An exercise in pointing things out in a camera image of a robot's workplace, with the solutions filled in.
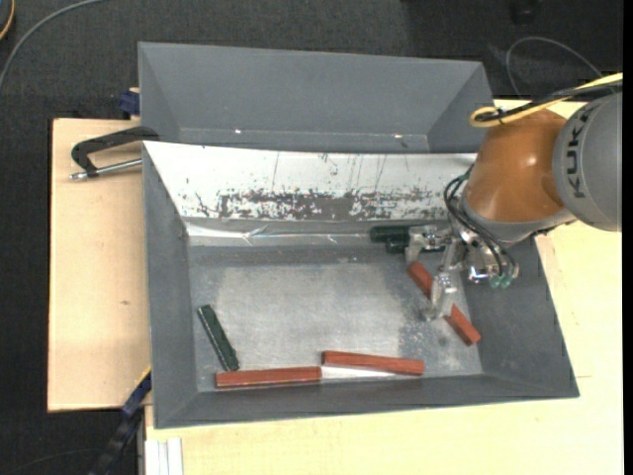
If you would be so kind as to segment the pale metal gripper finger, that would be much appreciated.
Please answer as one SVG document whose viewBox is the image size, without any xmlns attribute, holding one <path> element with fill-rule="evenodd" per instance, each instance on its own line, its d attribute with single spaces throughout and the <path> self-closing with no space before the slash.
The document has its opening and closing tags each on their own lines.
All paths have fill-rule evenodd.
<svg viewBox="0 0 633 475">
<path fill-rule="evenodd" d="M 459 293 L 459 278 L 452 274 L 442 274 L 440 276 L 440 314 L 446 316 L 450 314 L 453 303 Z"/>
<path fill-rule="evenodd" d="M 433 278 L 430 290 L 429 305 L 425 313 L 425 317 L 428 320 L 434 320 L 441 314 L 447 286 L 448 276 L 446 274 L 437 274 Z"/>
</svg>

